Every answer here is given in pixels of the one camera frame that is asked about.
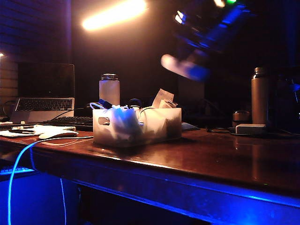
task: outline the thermos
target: thermos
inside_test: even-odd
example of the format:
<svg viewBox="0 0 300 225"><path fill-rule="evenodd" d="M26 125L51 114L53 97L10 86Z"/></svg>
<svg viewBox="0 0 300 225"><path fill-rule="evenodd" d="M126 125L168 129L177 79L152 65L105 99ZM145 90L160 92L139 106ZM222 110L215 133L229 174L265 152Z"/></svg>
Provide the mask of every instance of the thermos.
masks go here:
<svg viewBox="0 0 300 225"><path fill-rule="evenodd" d="M268 125L269 79L262 67L255 68L254 72L251 79L252 123Z"/></svg>
<svg viewBox="0 0 300 225"><path fill-rule="evenodd" d="M120 105L120 82L116 74L103 74L99 81L99 98Z"/></svg>

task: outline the glossy desk surface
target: glossy desk surface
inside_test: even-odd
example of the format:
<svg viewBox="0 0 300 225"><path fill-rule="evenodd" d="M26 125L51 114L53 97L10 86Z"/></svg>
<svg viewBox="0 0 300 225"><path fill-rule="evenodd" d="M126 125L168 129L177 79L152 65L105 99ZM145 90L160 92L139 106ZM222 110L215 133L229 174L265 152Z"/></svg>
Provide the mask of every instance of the glossy desk surface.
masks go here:
<svg viewBox="0 0 300 225"><path fill-rule="evenodd" d="M80 132L86 135L92 132ZM2 137L0 158L14 161L20 149L37 140ZM38 143L24 155L23 163L215 224L239 224L241 219L255 224L269 224L270 219L272 224L300 221L300 139L262 139L203 129L183 132L181 139L126 149L104 147L93 139L55 140ZM241 212L248 216L233 217L245 200L252 209L261 207L266 218L253 220L249 208ZM224 203L231 203L229 209Z"/></svg>

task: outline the laptop screen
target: laptop screen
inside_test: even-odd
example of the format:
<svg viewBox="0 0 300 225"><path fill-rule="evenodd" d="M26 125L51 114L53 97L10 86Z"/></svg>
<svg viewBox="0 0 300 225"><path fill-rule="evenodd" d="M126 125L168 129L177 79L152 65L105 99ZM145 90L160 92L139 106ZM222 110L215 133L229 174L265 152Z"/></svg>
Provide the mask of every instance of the laptop screen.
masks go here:
<svg viewBox="0 0 300 225"><path fill-rule="evenodd" d="M73 64L19 63L18 95L33 98L75 96Z"/></svg>

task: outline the green light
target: green light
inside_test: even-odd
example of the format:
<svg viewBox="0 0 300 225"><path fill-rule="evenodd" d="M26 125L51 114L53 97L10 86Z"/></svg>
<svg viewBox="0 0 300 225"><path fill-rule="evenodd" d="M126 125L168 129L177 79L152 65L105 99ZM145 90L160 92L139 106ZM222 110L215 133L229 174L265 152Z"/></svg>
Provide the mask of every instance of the green light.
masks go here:
<svg viewBox="0 0 300 225"><path fill-rule="evenodd" d="M234 4L236 2L236 0L227 0L227 4L230 4L230 5L232 5L232 4Z"/></svg>

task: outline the laptop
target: laptop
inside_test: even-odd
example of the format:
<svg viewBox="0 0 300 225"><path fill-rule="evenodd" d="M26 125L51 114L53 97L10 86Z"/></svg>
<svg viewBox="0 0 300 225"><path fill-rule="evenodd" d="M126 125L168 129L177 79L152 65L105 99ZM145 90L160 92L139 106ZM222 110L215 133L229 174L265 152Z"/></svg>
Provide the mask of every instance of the laptop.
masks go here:
<svg viewBox="0 0 300 225"><path fill-rule="evenodd" d="M19 63L19 97L12 110L13 123L35 123L74 116L74 65Z"/></svg>

